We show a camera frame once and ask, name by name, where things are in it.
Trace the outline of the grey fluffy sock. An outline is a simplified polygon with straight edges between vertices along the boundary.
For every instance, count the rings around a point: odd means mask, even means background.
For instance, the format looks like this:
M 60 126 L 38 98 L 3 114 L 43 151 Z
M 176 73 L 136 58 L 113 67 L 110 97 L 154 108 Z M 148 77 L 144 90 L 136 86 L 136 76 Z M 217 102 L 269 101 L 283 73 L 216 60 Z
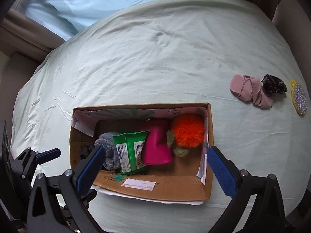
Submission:
M 120 169 L 120 158 L 114 144 L 113 136 L 120 135 L 116 131 L 111 131 L 108 133 L 103 133 L 94 142 L 94 146 L 102 146 L 105 148 L 105 161 L 103 163 L 103 168 L 109 171 L 116 171 Z

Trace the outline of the green wet wipes pack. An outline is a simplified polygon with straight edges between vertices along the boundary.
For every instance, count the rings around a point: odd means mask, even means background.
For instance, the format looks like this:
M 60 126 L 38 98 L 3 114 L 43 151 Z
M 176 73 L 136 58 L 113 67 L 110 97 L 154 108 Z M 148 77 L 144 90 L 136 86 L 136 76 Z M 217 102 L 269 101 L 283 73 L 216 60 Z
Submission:
M 144 130 L 112 136 L 119 155 L 122 176 L 134 175 L 145 170 L 146 165 L 141 154 L 149 132 Z

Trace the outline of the magenta zip pouch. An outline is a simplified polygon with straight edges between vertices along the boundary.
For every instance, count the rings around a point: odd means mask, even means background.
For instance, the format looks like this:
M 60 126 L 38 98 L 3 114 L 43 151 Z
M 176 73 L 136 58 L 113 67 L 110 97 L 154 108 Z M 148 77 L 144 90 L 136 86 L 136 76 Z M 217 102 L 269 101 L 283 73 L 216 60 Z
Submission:
M 139 131 L 149 130 L 142 151 L 145 165 L 166 165 L 173 161 L 172 149 L 167 145 L 167 119 L 150 119 L 140 122 Z

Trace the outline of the orange fluffy pompom toy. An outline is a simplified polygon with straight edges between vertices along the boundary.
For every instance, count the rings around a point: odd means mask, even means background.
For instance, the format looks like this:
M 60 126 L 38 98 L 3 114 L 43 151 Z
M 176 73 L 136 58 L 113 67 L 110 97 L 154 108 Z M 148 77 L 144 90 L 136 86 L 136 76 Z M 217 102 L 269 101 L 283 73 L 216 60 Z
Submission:
M 177 157 L 184 158 L 204 142 L 204 120 L 197 114 L 177 116 L 167 131 L 167 146 Z

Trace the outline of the brown cardboard box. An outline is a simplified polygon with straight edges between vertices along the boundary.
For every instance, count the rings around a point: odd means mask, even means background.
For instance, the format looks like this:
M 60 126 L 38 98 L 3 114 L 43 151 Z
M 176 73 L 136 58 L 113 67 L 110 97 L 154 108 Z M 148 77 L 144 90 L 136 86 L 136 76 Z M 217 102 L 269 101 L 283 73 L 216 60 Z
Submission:
M 92 184 L 115 195 L 157 201 L 204 202 L 213 173 L 208 103 L 77 107 L 72 114 L 70 164 L 101 147 Z

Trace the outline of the glittery silver oval pad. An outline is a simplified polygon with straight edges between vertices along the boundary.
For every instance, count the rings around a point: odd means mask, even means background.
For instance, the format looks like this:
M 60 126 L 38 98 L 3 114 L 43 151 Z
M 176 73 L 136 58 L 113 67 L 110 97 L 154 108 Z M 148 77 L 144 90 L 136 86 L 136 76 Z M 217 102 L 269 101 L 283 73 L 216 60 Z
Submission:
M 296 81 L 291 81 L 291 86 L 291 98 L 293 106 L 298 115 L 305 115 L 307 112 L 307 97 L 305 91 Z

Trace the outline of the pink fabric hair band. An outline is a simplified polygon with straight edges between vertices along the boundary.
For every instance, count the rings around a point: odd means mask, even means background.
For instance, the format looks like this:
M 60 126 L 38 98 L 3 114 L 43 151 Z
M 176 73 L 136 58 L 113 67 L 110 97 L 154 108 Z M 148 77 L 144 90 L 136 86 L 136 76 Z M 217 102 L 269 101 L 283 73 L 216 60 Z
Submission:
M 271 108 L 273 105 L 273 100 L 264 92 L 259 77 L 236 74 L 230 82 L 229 89 L 243 102 L 252 102 L 260 108 Z

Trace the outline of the black scrunchie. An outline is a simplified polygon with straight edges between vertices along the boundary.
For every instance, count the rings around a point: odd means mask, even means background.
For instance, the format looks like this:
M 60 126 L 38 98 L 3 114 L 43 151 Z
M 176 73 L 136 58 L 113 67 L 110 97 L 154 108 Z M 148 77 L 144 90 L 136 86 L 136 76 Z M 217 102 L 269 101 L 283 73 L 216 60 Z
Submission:
M 286 84 L 276 76 L 266 74 L 261 80 L 261 83 L 267 95 L 283 94 L 287 92 Z

